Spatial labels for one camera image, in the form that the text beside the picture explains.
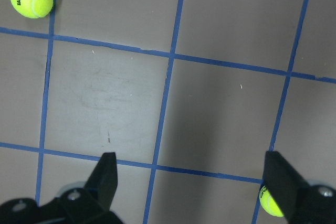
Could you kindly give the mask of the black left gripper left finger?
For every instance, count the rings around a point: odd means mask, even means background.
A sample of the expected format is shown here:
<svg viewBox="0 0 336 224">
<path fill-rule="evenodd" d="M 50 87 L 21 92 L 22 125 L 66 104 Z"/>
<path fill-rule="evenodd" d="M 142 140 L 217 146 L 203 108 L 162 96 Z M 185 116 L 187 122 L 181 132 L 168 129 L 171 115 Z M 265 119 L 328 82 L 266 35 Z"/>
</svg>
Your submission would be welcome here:
<svg viewBox="0 0 336 224">
<path fill-rule="evenodd" d="M 115 153 L 103 153 L 82 187 L 65 190 L 43 206 L 31 198 L 1 204 L 1 223 L 123 223 L 110 210 L 118 186 Z"/>
</svg>

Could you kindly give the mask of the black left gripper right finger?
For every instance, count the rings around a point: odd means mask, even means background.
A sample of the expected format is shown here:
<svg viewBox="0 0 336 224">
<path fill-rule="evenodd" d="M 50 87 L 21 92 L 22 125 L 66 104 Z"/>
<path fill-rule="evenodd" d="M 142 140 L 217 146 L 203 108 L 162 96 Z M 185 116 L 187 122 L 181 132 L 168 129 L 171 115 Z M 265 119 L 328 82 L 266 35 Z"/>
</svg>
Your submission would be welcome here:
<svg viewBox="0 0 336 224">
<path fill-rule="evenodd" d="M 267 151 L 264 185 L 287 223 L 335 223 L 335 188 L 310 184 L 277 151 Z"/>
</svg>

